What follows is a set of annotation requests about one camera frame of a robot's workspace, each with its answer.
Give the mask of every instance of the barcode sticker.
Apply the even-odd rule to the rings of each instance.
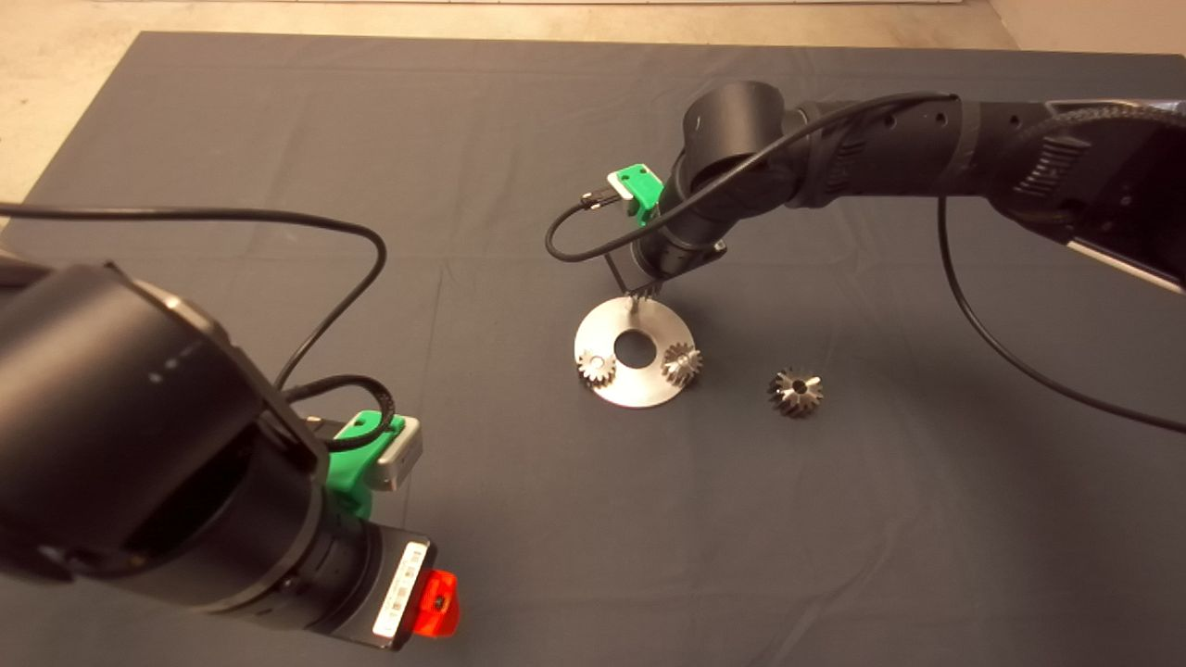
[[[408,542],[408,546],[404,547],[400,565],[395,568],[395,576],[391,577],[391,585],[387,589],[387,597],[383,598],[383,606],[380,608],[375,627],[371,628],[376,635],[387,639],[395,637],[426,555],[428,555],[428,545]]]

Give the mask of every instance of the metal disc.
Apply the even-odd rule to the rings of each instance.
[[[618,361],[613,381],[593,387],[602,399],[623,407],[653,407],[674,399],[683,387],[663,377],[663,350],[676,343],[695,345],[691,331],[671,309],[655,299],[619,297],[597,306],[581,320],[573,341],[573,358],[586,350],[600,356],[613,354],[614,343],[626,331],[639,331],[655,343],[655,358],[646,368],[631,368]]]

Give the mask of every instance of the black cable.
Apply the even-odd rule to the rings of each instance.
[[[1065,385],[1061,385],[1046,375],[1042,375],[1033,367],[1026,362],[1018,358],[1013,352],[1008,350],[1000,341],[993,336],[988,329],[981,323],[976,313],[973,312],[971,305],[968,304],[968,299],[964,297],[963,290],[959,287],[959,279],[956,278],[955,266],[951,263],[951,248],[948,243],[948,199],[946,197],[938,198],[938,228],[939,228],[939,254],[943,258],[943,271],[948,275],[948,285],[951,286],[951,294],[956,298],[956,304],[959,310],[963,311],[964,317],[971,324],[976,333],[988,343],[988,347],[993,348],[996,354],[1001,355],[1005,361],[1013,364],[1014,368],[1025,373],[1031,379],[1035,380],[1040,385],[1044,385],[1048,389],[1053,389],[1064,396],[1078,401],[1088,407],[1093,407],[1103,412],[1115,414],[1116,417],[1123,417],[1124,419],[1131,419],[1133,421],[1139,421],[1141,424],[1147,424],[1149,426],[1156,426],[1158,428],[1165,428],[1167,431],[1174,431],[1178,433],[1186,433],[1186,424],[1180,421],[1173,421],[1171,419],[1163,419],[1161,417],[1154,417],[1150,414],[1144,414],[1143,412],[1136,412],[1135,409],[1129,409],[1127,407],[1121,407],[1108,401],[1099,400],[1093,396],[1076,392]]]
[[[395,400],[391,398],[391,392],[389,392],[378,380],[365,375],[331,375],[330,377],[314,380],[313,382],[308,382],[306,385],[298,385],[296,387],[286,389],[282,394],[286,401],[294,404],[305,399],[327,394],[336,389],[342,389],[343,387],[358,387],[374,396],[375,402],[378,404],[381,417],[375,427],[361,436],[352,436],[350,438],[342,438],[338,440],[323,440],[326,449],[331,452],[356,450],[363,445],[370,444],[375,438],[380,437],[380,434],[390,428],[391,419],[395,418]]]
[[[795,132],[776,139],[761,151],[758,151],[757,153],[750,155],[748,158],[734,165],[733,169],[722,173],[719,178],[714,179],[708,185],[693,192],[691,196],[689,196],[687,199],[677,204],[671,210],[663,211],[658,217],[648,222],[646,227],[640,227],[629,234],[624,234],[614,239],[613,241],[602,243],[591,250],[585,250],[582,253],[561,252],[560,249],[556,248],[554,243],[554,237],[556,235],[556,231],[560,229],[560,227],[565,223],[566,220],[573,216],[573,214],[580,210],[593,208],[593,202],[582,202],[581,204],[578,204],[566,210],[563,214],[560,215],[560,217],[553,221],[553,223],[548,227],[548,231],[543,236],[543,246],[544,248],[548,249],[549,255],[563,262],[581,262],[591,260],[593,258],[599,258],[606,253],[617,250],[623,246],[633,243],[635,241],[642,239],[643,236],[646,236],[648,234],[653,234],[659,229],[662,229],[663,227],[667,227],[667,224],[676,220],[680,216],[680,214],[690,209],[691,207],[695,207],[696,204],[702,202],[706,197],[712,196],[721,188],[728,185],[729,182],[732,182],[739,174],[753,169],[754,165],[766,160],[772,154],[785,148],[786,146],[790,146],[795,141],[798,141],[804,136],[808,136],[814,132],[817,132],[820,129],[841,122],[843,120],[848,120],[853,116],[863,114],[872,109],[879,109],[881,107],[890,107],[894,104],[912,104],[918,102],[929,102],[932,100],[955,100],[955,99],[957,99],[955,95],[948,93],[900,93],[897,95],[886,95],[885,97],[876,97],[874,100],[867,100],[865,102],[857,102],[855,104],[850,104],[842,109],[831,112],[830,114],[824,114],[818,119],[796,129]]]
[[[331,217],[318,215],[280,211],[270,209],[224,209],[224,208],[74,208],[74,207],[38,207],[32,204],[11,204],[0,202],[0,215],[8,217],[27,217],[31,220],[78,220],[78,221],[114,221],[114,222],[138,222],[138,221],[184,221],[184,222],[274,222],[281,224],[294,224],[298,227],[311,227],[314,229],[326,229],[362,236],[375,246],[375,263],[371,265],[366,275],[325,318],[318,323],[312,333],[293,351],[288,361],[281,367],[276,375],[275,386],[283,389],[285,383],[292,375],[296,364],[305,358],[312,348],[333,325],[334,322],[346,311],[368,287],[375,282],[387,263],[387,244],[383,237],[368,227],[344,222]]]

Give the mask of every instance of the gear teeth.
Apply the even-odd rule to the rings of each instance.
[[[576,371],[589,387],[604,387],[613,382],[613,375],[617,370],[618,360],[613,355],[601,356],[585,350],[576,358]]]
[[[686,387],[704,366],[704,356],[688,343],[676,343],[663,352],[663,376],[668,382]]]
[[[770,381],[769,393],[778,412],[786,417],[806,417],[823,401],[823,381],[818,375],[796,374],[788,367]]]

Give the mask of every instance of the dark gray tablecloth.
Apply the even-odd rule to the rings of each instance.
[[[298,377],[370,373],[423,419],[408,504],[381,498],[377,519],[439,541],[464,621],[393,658],[91,583],[4,582],[2,662],[1186,662],[1186,439],[1052,395],[986,348],[944,284],[931,202],[741,224],[662,297],[704,350],[695,388],[630,412],[578,385],[572,336],[612,281],[550,260],[544,225],[612,169],[665,172],[687,104],[738,78],[789,101],[1186,97],[1178,57],[145,34],[31,201],[289,208],[383,233],[393,266]],[[982,202],[952,216],[969,297],[1021,356],[1186,418],[1180,298]],[[254,224],[4,239],[192,297],[267,373],[369,261],[351,239]],[[824,377],[810,420],[765,402],[788,363]]]

